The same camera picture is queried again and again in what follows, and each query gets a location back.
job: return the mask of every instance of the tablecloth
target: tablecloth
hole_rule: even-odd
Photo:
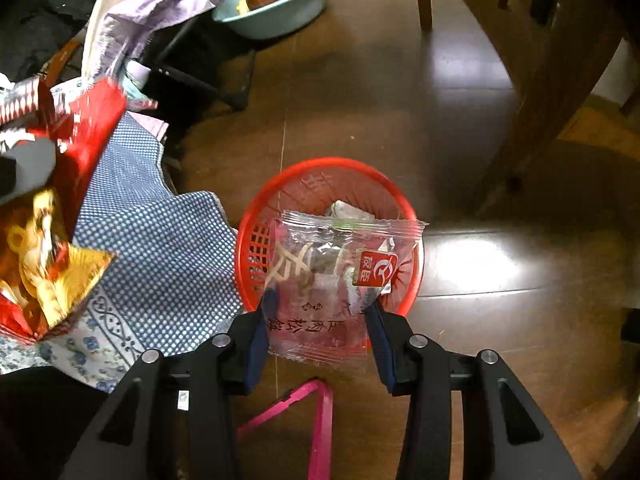
[[[207,191],[173,195],[162,145],[128,113],[85,197],[73,242],[116,259],[66,335],[31,347],[0,338],[0,371],[51,364],[110,391],[148,348],[191,351],[242,311],[235,231]]]

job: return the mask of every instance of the food package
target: food package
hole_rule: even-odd
[[[278,354],[338,364],[366,354],[362,313],[422,236],[417,220],[339,219],[283,211],[271,225],[263,308]]]
[[[113,255],[66,237],[53,189],[0,208],[0,330],[25,342],[66,319],[98,282]]]

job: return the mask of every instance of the wooden floor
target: wooden floor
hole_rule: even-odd
[[[620,342],[632,303],[640,165],[575,131],[556,140],[522,190],[482,218],[467,211],[519,100],[462,0],[328,0],[311,25],[258,53],[247,110],[218,106],[184,141],[184,190],[209,189],[237,225],[281,168],[348,156],[395,181],[431,224],[408,319],[445,348],[494,348],[558,430],[585,478],[607,466],[638,413],[639,348]],[[593,121],[585,121],[587,128]],[[334,390],[332,478],[394,478],[408,402],[361,372],[270,358],[238,423],[313,376]],[[313,400],[241,444],[247,479],[306,476]],[[452,478],[462,476],[454,398]]]

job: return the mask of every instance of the metal screw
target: metal screw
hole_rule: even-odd
[[[409,344],[414,348],[424,348],[429,340],[422,334],[413,334],[409,338]]]
[[[498,362],[498,354],[493,350],[482,350],[480,357],[488,365],[495,365]]]
[[[213,336],[213,346],[217,346],[218,348],[224,348],[229,343],[231,343],[231,338],[227,334],[216,334]]]
[[[159,357],[160,352],[158,350],[147,350],[142,354],[142,360],[147,364],[155,363]]]

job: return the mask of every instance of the pink plastic handle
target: pink plastic handle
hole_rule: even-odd
[[[236,432],[238,440],[251,430],[284,412],[289,406],[318,391],[316,420],[309,454],[308,480],[330,480],[331,471],[331,431],[334,417],[334,394],[331,388],[319,379],[311,379],[289,392],[273,406],[243,424]]]

